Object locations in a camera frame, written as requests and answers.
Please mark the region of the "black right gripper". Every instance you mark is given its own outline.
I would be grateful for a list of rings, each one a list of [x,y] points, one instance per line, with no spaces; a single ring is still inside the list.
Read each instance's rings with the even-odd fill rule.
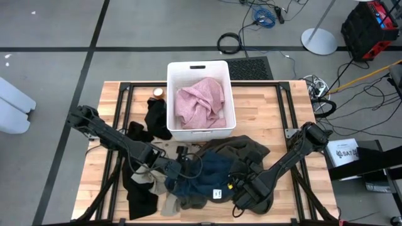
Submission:
[[[275,177],[255,176],[234,179],[234,205],[240,210],[270,210]]]

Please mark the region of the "beige khaki trousers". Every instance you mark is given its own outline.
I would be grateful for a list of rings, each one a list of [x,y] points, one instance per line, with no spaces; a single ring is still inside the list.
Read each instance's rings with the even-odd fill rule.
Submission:
[[[164,217],[172,217],[180,212],[179,199],[170,193],[165,185],[167,176],[157,170],[148,171],[145,166],[140,166],[132,176],[130,182],[141,192],[139,202],[142,206],[140,210],[145,210],[141,215],[152,215],[157,211],[158,199],[162,194],[166,195],[166,200],[160,210]]]

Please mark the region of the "navy blue garment with label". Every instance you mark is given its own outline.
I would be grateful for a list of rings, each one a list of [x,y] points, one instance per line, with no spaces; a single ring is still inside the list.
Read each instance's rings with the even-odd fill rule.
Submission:
[[[216,203],[229,201],[234,191],[229,189],[229,173],[234,160],[222,154],[206,152],[201,159],[189,162],[190,174],[165,180],[166,189],[178,198],[189,202],[193,199]]]

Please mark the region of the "dark olive green hoodie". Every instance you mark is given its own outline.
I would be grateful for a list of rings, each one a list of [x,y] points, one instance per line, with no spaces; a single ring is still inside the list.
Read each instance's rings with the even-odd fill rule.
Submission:
[[[229,183],[232,181],[234,173],[246,171],[246,160],[252,159],[262,165],[262,160],[269,154],[269,149],[266,146],[259,144],[246,135],[228,137],[225,139],[213,139],[205,143],[205,145],[195,153],[193,160],[201,159],[201,157],[208,151],[222,154],[234,160],[229,173]],[[191,208],[202,209],[209,201],[201,200],[201,198],[195,198],[189,202],[182,198],[179,199],[180,207],[184,210]]]

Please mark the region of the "small black garment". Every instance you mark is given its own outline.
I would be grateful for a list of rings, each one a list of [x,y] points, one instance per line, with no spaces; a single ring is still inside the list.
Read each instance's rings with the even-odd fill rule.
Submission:
[[[149,98],[147,101],[148,112],[144,118],[147,130],[152,135],[163,139],[170,140],[171,132],[167,128],[167,105],[163,99]]]

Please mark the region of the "pink button shirt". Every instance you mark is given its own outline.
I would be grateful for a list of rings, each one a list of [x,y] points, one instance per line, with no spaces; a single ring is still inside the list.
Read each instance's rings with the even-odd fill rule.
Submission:
[[[177,91],[175,116],[182,129],[216,129],[226,127],[225,117],[219,112],[225,102],[221,84],[207,77],[191,87]]]

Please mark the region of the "white plastic laundry basket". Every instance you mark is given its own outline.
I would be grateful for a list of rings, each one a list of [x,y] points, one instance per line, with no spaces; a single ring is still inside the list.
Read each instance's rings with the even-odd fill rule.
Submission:
[[[223,109],[219,111],[219,117],[225,119],[226,126],[217,129],[183,129],[182,123],[175,115],[177,91],[184,87],[190,87],[207,77],[213,78],[222,87],[224,104]],[[229,66],[223,60],[169,63],[165,100],[167,103],[167,128],[176,141],[203,142],[211,139],[222,139],[229,137],[236,127]]]

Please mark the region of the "long black garment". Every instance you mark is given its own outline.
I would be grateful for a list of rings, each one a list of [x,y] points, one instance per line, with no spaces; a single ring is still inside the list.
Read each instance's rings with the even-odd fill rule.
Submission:
[[[134,121],[130,122],[126,135],[134,141],[150,143],[154,139],[151,133],[144,130],[142,124]],[[158,196],[150,192],[154,185],[153,179],[150,183],[138,183],[131,178],[132,175],[133,172],[125,159],[122,166],[122,183],[128,192],[129,219],[135,220],[152,215],[157,211]]]

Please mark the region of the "white power strip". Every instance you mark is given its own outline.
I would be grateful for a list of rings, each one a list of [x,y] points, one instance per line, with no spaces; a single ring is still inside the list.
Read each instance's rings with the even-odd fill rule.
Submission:
[[[307,75],[301,79],[306,81],[307,90],[311,99],[324,96],[329,89],[327,83],[316,75]]]

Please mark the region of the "black perforated floor mat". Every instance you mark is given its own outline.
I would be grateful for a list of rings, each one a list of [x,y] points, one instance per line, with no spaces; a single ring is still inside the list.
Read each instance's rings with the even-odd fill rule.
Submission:
[[[266,56],[225,59],[231,80],[274,80]]]

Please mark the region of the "black side stand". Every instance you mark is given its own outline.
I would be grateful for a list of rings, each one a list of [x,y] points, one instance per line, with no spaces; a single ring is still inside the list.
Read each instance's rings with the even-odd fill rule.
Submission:
[[[329,168],[332,180],[361,178],[366,189],[380,193],[396,193],[396,180],[402,179],[402,146],[383,151],[378,140],[357,141],[359,160]]]

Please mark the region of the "grey round-base lamp stand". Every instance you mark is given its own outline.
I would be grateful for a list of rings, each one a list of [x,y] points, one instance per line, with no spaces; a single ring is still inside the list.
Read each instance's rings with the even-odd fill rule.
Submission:
[[[321,24],[327,17],[335,1],[336,0],[331,0],[317,25],[314,28],[305,30],[301,35],[302,45],[313,54],[330,55],[333,54],[337,49],[337,41],[335,36],[331,32],[321,29]]]

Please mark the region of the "pale blue plastic casing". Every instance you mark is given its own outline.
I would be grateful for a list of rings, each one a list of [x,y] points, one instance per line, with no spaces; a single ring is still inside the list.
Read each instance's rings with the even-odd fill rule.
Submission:
[[[30,127],[28,114],[36,109],[36,102],[0,77],[0,132],[23,134]]]

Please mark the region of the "black power strip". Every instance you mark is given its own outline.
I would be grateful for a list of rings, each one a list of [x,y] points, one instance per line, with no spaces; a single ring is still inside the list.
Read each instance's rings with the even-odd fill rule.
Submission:
[[[285,22],[285,20],[282,16],[282,8],[275,6],[274,11],[276,13],[276,17],[277,17],[278,21],[280,22],[280,24],[283,24]]]

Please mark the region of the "red and black equipment case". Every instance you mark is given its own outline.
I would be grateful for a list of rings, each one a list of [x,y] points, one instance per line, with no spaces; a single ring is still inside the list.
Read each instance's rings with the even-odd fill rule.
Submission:
[[[384,2],[359,2],[340,30],[345,45],[357,62],[372,61],[398,37],[399,28]]]

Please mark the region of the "black aluminium table frame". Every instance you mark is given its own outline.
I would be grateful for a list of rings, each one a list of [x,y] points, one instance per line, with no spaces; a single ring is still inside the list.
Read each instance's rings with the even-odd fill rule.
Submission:
[[[165,82],[106,82],[102,88],[99,106],[100,117],[116,128],[127,127],[132,121],[143,122],[147,100],[155,88],[166,88]],[[264,165],[269,167],[286,152],[286,138],[304,122],[313,120],[313,112],[304,81],[234,81],[232,93],[236,111],[236,128],[233,135],[245,134],[267,146],[270,154]],[[79,191],[72,218],[81,217],[95,200],[102,185],[120,164],[116,153],[106,151],[97,141],[89,144],[85,158]],[[199,224],[201,226],[260,225],[289,226],[293,219],[323,220],[337,218],[339,211],[330,184],[327,163],[323,155],[312,153],[300,163],[301,178],[311,187],[322,204],[316,208],[307,194],[298,186],[292,174],[285,174],[274,192],[272,209],[265,215],[250,211],[236,213],[231,203],[208,203],[200,210],[182,210],[172,217],[160,211],[137,220],[129,219],[127,191],[122,181],[117,180],[106,193],[94,218],[109,220],[118,225],[164,223],[175,225]]]

